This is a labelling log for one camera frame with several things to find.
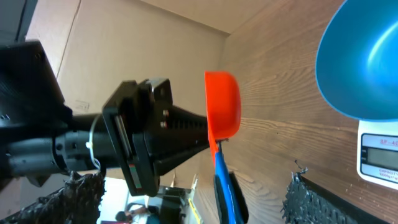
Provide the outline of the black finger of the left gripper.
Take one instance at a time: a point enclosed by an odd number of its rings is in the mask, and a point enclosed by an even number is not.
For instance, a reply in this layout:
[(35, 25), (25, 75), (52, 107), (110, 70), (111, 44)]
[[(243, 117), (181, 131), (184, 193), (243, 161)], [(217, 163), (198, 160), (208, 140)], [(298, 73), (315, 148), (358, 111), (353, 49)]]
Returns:
[(164, 175), (209, 148), (205, 116), (173, 105), (158, 105), (154, 114), (154, 171)]

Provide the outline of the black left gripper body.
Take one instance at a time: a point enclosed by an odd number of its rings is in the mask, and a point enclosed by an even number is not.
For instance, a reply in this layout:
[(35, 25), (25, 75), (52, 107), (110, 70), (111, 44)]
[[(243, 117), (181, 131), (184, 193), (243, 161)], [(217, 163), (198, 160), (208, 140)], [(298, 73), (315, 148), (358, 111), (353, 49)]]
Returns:
[(103, 106), (104, 123), (132, 196), (154, 197), (159, 190), (160, 177), (155, 175), (144, 135), (154, 103), (160, 100), (173, 102), (168, 78), (122, 82)]

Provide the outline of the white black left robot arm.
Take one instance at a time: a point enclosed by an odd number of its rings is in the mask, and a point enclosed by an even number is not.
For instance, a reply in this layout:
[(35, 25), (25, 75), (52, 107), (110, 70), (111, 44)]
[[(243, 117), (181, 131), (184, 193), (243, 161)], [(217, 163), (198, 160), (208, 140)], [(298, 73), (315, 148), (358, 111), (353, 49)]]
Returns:
[(224, 161), (221, 143), (241, 122), (236, 79), (205, 72), (206, 113), (175, 106), (170, 80), (122, 82), (100, 113), (73, 114), (38, 41), (1, 48), (1, 178), (27, 177), (38, 187), (69, 175), (4, 223), (95, 223), (108, 169), (122, 170), (132, 196), (155, 197), (160, 177), (210, 149), (221, 223), (246, 223), (248, 208)]

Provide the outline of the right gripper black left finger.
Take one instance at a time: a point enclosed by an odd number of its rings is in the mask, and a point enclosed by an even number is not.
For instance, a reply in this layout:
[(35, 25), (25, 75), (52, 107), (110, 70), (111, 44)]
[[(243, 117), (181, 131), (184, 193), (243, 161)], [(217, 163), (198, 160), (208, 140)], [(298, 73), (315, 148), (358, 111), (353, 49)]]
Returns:
[(64, 186), (1, 220), (1, 224), (95, 224), (105, 193), (104, 176), (73, 171)]

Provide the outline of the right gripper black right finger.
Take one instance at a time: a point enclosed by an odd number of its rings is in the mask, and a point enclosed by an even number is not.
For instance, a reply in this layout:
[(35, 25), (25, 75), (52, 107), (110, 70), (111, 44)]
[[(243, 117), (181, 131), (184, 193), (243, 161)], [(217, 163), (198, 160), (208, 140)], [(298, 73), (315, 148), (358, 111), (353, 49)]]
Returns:
[(383, 224), (386, 221), (359, 208), (305, 177), (308, 167), (291, 173), (282, 202), (282, 219), (294, 224)]

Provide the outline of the red measuring scoop blue handle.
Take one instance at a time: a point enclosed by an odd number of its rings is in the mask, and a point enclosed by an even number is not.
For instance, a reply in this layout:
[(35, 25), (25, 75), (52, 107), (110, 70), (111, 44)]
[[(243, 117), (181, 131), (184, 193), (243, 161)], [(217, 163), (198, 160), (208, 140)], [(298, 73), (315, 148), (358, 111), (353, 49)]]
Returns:
[(230, 183), (229, 170), (222, 142), (238, 132), (241, 122), (241, 97), (235, 77), (225, 71), (206, 71), (205, 98), (208, 141), (215, 175), (221, 179), (222, 185), (227, 185)]

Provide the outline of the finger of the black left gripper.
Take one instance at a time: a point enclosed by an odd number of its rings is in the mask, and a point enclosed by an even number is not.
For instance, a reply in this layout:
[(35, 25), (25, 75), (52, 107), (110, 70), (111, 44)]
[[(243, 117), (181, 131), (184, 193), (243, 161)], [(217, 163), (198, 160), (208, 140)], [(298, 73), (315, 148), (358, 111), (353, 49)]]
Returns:
[(222, 185), (217, 175), (213, 178), (219, 221), (221, 224), (247, 223), (248, 207), (234, 172), (229, 172), (229, 181)]

